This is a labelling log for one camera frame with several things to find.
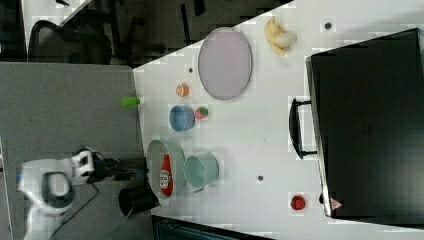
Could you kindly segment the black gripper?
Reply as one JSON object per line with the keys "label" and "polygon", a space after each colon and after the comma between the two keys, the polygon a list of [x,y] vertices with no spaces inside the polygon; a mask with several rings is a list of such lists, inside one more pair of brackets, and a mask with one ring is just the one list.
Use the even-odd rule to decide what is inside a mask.
{"label": "black gripper", "polygon": [[89,182],[101,182],[110,177],[113,181],[145,180],[146,168],[144,158],[137,159],[95,159],[94,171],[89,175]]}

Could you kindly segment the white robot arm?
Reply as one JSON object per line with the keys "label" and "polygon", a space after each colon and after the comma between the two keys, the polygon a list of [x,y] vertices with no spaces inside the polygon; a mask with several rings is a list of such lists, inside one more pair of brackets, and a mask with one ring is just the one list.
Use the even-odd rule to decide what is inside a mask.
{"label": "white robot arm", "polygon": [[90,151],[71,158],[23,163],[18,190],[31,202],[23,240],[50,240],[72,209],[75,186],[94,184],[106,178],[114,181],[141,178],[145,168],[142,159],[103,158]]}

